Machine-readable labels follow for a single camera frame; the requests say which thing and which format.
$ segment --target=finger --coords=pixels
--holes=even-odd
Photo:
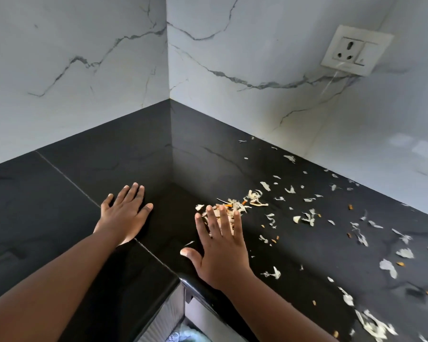
[[[208,227],[211,231],[211,235],[213,236],[213,238],[221,237],[219,224],[217,223],[217,217],[214,214],[213,207],[211,205],[208,205],[206,207],[206,212],[208,214]]]
[[[140,212],[138,212],[136,218],[140,221],[140,228],[144,225],[144,222],[146,222],[147,217],[149,216],[150,212],[154,208],[154,204],[149,203],[146,204]]]
[[[235,211],[233,214],[233,218],[234,218],[234,240],[236,242],[244,242],[240,212]]]
[[[126,196],[129,189],[130,187],[128,185],[125,185],[124,188],[117,195],[116,201],[113,205],[119,205],[124,200],[124,197]]]
[[[209,237],[208,231],[204,226],[203,218],[198,212],[195,214],[195,225],[197,226],[198,236],[200,237],[201,244],[203,245],[203,248],[206,249],[211,238]]]
[[[228,221],[227,208],[221,205],[220,210],[220,229],[222,236],[226,239],[231,239],[230,222]]]
[[[180,253],[181,253],[181,255],[189,258],[192,261],[192,264],[194,265],[195,270],[197,270],[197,273],[198,273],[199,270],[201,269],[201,261],[203,259],[201,257],[201,254],[198,253],[198,251],[196,251],[190,247],[185,247],[185,248],[181,249]]]
[[[134,197],[135,197],[135,195],[136,195],[136,191],[137,191],[137,189],[138,189],[138,184],[137,184],[136,182],[134,182],[134,183],[131,185],[131,188],[129,189],[129,191],[128,191],[128,193],[127,193],[126,197],[124,198],[124,203],[127,203],[127,202],[129,202],[129,201],[132,201],[132,200],[133,200],[133,198],[134,198]]]
[[[136,197],[133,199],[133,204],[136,207],[136,211],[138,211],[141,204],[143,203],[143,198],[144,198],[144,186],[140,186],[140,189],[138,190]]]
[[[113,200],[114,195],[112,193],[108,194],[108,196],[106,197],[106,199],[103,201],[103,203],[101,203],[101,214],[103,215],[103,213],[109,209],[109,204],[111,203],[111,201]]]

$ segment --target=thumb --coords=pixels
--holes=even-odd
[[[192,264],[194,265],[195,270],[197,270],[197,272],[200,270],[202,257],[198,251],[190,247],[185,247],[181,249],[180,253],[181,255],[189,258],[192,261]]]

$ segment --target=white switch plate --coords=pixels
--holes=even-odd
[[[358,74],[359,76],[368,76],[392,42],[393,37],[394,35],[392,34],[339,25],[321,65]],[[361,51],[355,51],[351,59],[346,61],[339,58],[336,59],[337,51],[343,50],[344,43],[348,39],[354,40],[355,45],[359,44],[357,41],[365,44],[362,46]]]

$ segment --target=hand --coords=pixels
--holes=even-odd
[[[234,235],[231,235],[226,208],[221,206],[219,210],[220,228],[213,208],[211,205],[206,207],[212,238],[209,237],[201,215],[195,214],[195,224],[203,245],[204,257],[189,247],[183,248],[181,254],[192,261],[203,281],[225,293],[241,276],[252,274],[252,270],[242,233],[240,213],[234,212]]]
[[[118,238],[118,245],[133,239],[143,227],[149,212],[154,207],[149,203],[138,212],[143,202],[144,186],[140,187],[138,194],[136,194],[137,189],[136,182],[131,188],[126,185],[117,195],[112,207],[109,206],[113,200],[113,194],[110,193],[101,204],[101,217],[93,232],[103,230],[113,232]]]

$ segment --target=electrical outlet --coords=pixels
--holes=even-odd
[[[392,34],[339,25],[321,65],[368,76],[393,37]]]
[[[365,42],[347,37],[341,38],[336,48],[333,59],[343,62],[354,63],[358,54],[363,49]]]

